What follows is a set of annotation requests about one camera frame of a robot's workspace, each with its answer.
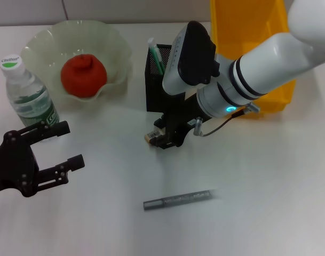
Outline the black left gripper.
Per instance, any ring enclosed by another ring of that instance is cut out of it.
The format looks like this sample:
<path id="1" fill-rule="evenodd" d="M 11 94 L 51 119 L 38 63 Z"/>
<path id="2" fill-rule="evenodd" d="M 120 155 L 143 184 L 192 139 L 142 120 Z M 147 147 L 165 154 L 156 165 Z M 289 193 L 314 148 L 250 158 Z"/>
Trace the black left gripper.
<path id="1" fill-rule="evenodd" d="M 6 132 L 0 145 L 0 191 L 16 189 L 24 197 L 32 197 L 38 191 L 68 183 L 68 172 L 85 167 L 82 155 L 39 171 L 30 145 L 70 133 L 67 121 L 50 126 L 40 121 L 18 131 Z"/>

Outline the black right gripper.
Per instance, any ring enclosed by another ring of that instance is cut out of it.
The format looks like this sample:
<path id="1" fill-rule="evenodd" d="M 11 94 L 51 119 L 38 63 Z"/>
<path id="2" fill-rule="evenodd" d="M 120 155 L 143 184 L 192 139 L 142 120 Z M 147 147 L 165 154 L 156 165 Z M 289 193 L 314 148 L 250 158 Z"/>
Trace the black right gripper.
<path id="1" fill-rule="evenodd" d="M 165 134 L 160 130 L 151 132 L 150 144 L 161 149 L 180 147 L 184 143 L 186 135 L 195 126 L 189 125 L 189 122 L 198 117 L 202 118 L 204 122 L 211 119 L 200 107 L 197 94 L 193 94 L 177 108 L 167 115 L 163 114 L 154 122 L 155 127 L 161 130 L 165 128 Z"/>

